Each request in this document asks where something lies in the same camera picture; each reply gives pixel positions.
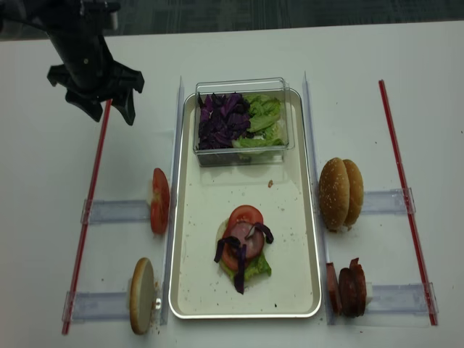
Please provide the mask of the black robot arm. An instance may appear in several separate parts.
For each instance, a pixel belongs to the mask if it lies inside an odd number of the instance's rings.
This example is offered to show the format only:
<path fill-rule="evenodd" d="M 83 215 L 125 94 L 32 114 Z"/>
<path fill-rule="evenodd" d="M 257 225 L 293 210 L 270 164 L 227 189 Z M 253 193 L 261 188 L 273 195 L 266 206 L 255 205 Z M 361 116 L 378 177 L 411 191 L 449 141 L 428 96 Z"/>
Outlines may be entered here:
<path fill-rule="evenodd" d="M 47 79 L 67 90 L 66 102 L 100 121 L 101 103 L 111 101 L 128 125 L 135 120 L 133 94 L 144 77 L 114 60 L 104 39 L 117 29 L 117 1 L 2 1 L 1 35 L 12 37 L 21 25 L 45 32 L 62 60 Z"/>

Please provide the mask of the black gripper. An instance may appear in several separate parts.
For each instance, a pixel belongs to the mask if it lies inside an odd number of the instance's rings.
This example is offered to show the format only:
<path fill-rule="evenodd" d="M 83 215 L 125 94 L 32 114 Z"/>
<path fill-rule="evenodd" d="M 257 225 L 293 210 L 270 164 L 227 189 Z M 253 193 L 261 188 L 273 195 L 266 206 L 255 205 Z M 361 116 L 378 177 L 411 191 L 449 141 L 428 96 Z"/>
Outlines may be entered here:
<path fill-rule="evenodd" d="M 47 79 L 66 88 L 65 99 L 99 122 L 101 102 L 112 106 L 132 126 L 136 117 L 133 93 L 144 89 L 142 72 L 117 62 L 103 36 L 106 20 L 65 20 L 46 33 L 62 60 L 52 65 Z"/>

